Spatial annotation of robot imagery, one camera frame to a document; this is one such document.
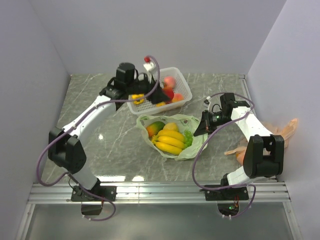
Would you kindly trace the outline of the red apple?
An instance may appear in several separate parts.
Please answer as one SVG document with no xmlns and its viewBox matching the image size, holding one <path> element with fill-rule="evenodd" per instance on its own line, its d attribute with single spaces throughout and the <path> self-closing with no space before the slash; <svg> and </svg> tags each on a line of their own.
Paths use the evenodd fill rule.
<svg viewBox="0 0 320 240">
<path fill-rule="evenodd" d="M 169 98 L 169 100 L 167 100 L 168 102 L 174 98 L 175 93 L 171 87 L 164 87 L 162 91 Z"/>
</svg>

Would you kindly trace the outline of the green grape bunch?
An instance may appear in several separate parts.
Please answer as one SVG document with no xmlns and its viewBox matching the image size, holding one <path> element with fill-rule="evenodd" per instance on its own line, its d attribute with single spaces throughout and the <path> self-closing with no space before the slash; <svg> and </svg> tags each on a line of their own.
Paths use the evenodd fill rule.
<svg viewBox="0 0 320 240">
<path fill-rule="evenodd" d="M 190 147 L 193 143 L 193 134 L 189 130 L 185 130 L 184 138 L 185 138 L 185 148 Z"/>
</svg>

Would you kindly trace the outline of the yellow bell pepper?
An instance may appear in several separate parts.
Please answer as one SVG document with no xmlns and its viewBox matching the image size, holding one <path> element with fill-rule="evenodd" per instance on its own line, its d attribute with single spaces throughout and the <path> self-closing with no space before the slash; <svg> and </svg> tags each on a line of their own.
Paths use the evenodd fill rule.
<svg viewBox="0 0 320 240">
<path fill-rule="evenodd" d="M 131 99 L 133 100 L 134 105 L 140 105 L 145 101 L 144 94 L 132 94 Z"/>
</svg>

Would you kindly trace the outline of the light green plastic bag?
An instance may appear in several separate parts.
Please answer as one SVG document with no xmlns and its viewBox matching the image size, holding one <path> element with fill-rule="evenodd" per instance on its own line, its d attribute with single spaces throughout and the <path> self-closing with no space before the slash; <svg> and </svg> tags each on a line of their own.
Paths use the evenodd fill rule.
<svg viewBox="0 0 320 240">
<path fill-rule="evenodd" d="M 161 121 L 165 124 L 168 123 L 176 123 L 179 128 L 179 133 L 183 136 L 185 130 L 189 130 L 193 134 L 193 142 L 192 145 L 188 148 L 185 148 L 179 155 L 173 155 L 168 152 L 164 152 L 159 150 L 152 142 L 151 138 L 148 136 L 148 132 L 146 127 L 152 124 L 153 122 Z M 158 151 L 162 157 L 175 159 L 176 161 L 182 161 L 187 159 L 192 159 L 197 155 L 197 152 L 200 150 L 202 144 L 208 138 L 207 134 L 194 136 L 194 132 L 197 129 L 200 120 L 194 116 L 176 114 L 173 116 L 151 116 L 151 115 L 143 115 L 138 117 L 136 121 L 136 127 L 141 130 L 142 138 L 145 140 L 147 145 Z"/>
</svg>

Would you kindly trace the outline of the white plastic basket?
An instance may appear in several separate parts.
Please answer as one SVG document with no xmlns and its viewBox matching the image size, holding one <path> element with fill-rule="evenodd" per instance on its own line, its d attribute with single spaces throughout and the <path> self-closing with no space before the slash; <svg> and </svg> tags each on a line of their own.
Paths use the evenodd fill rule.
<svg viewBox="0 0 320 240">
<path fill-rule="evenodd" d="M 193 97 L 191 89 L 184 78 L 183 74 L 176 67 L 167 67 L 160 69 L 160 81 L 162 82 L 165 77 L 174 77 L 176 80 L 175 88 L 173 89 L 175 94 L 181 94 L 183 99 L 170 104 L 156 106 L 150 101 L 145 100 L 143 103 L 135 105 L 133 102 L 127 102 L 127 106 L 130 112 L 134 115 L 154 115 L 161 112 L 173 110 L 182 107 L 186 102 L 190 101 Z"/>
</svg>

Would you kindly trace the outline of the green orange mango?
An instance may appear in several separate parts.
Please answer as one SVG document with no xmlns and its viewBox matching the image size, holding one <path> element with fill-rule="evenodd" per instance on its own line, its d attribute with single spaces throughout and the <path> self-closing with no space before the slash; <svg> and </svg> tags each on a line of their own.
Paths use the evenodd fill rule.
<svg viewBox="0 0 320 240">
<path fill-rule="evenodd" d="M 148 137 L 151 138 L 161 131 L 166 124 L 161 121 L 155 121 L 146 127 Z"/>
</svg>

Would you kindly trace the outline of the yellow banana bunch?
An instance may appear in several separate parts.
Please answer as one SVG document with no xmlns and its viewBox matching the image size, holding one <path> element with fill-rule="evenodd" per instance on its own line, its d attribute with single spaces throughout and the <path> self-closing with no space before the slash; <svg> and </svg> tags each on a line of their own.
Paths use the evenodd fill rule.
<svg viewBox="0 0 320 240">
<path fill-rule="evenodd" d="M 178 131 L 160 130 L 157 135 L 151 137 L 151 142 L 161 151 L 179 155 L 186 148 L 186 139 Z"/>
</svg>

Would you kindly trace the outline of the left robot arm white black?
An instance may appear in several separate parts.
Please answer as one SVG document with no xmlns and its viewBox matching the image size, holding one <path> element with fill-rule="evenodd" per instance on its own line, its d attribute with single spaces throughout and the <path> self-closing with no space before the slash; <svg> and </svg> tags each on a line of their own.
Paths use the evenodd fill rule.
<svg viewBox="0 0 320 240">
<path fill-rule="evenodd" d="M 84 146 L 88 137 L 103 119 L 113 115 L 124 103 L 133 102 L 133 95 L 138 95 L 139 100 L 148 100 L 152 104 L 170 100 L 160 87 L 160 79 L 153 76 L 160 73 L 158 62 L 150 56 L 144 60 L 146 72 L 143 79 L 139 79 L 134 64 L 120 63 L 116 75 L 81 115 L 62 129 L 56 127 L 49 133 L 48 158 L 67 170 L 71 178 L 83 187 L 82 194 L 89 201 L 97 200 L 101 189 L 100 180 L 86 163 Z"/>
</svg>

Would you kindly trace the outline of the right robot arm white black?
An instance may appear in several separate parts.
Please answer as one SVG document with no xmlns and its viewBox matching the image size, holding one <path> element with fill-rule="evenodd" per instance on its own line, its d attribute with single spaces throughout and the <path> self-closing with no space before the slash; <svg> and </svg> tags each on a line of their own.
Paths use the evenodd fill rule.
<svg viewBox="0 0 320 240">
<path fill-rule="evenodd" d="M 209 141 L 223 128 L 236 124 L 247 140 L 243 165 L 237 170 L 228 173 L 221 186 L 205 187 L 197 182 L 195 167 L 192 167 L 191 176 L 195 185 L 206 191 L 220 190 L 226 200 L 233 199 L 238 188 L 252 186 L 255 179 L 269 178 L 280 175 L 284 167 L 285 140 L 281 135 L 275 135 L 267 130 L 253 114 L 255 104 L 243 96 L 236 100 L 237 94 L 219 92 L 219 112 L 213 112 L 211 107 L 203 111 L 200 125 L 195 134 L 208 133 L 208 137 L 200 147 L 194 161 L 197 162 L 202 151 Z"/>
</svg>

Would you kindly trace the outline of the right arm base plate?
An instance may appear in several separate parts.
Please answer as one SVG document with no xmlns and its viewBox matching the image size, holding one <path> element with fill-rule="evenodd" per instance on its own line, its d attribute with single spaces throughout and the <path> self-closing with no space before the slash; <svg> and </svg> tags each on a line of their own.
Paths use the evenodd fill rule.
<svg viewBox="0 0 320 240">
<path fill-rule="evenodd" d="M 223 217 L 234 217 L 240 212 L 240 201 L 249 200 L 246 187 L 204 190 L 206 201 L 217 201 L 218 211 Z"/>
</svg>

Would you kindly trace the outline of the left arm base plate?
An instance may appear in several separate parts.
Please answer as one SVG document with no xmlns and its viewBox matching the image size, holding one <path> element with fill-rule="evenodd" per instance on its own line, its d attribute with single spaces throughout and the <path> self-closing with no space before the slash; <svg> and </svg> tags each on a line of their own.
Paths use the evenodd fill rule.
<svg viewBox="0 0 320 240">
<path fill-rule="evenodd" d="M 81 203 L 81 214 L 83 218 L 90 221 L 101 222 L 112 218 L 116 213 L 117 187 L 116 186 L 96 186 L 91 190 L 83 190 L 80 186 L 73 187 L 70 201 Z M 112 206 L 109 216 L 96 218 L 103 213 L 104 205 L 109 203 Z"/>
</svg>

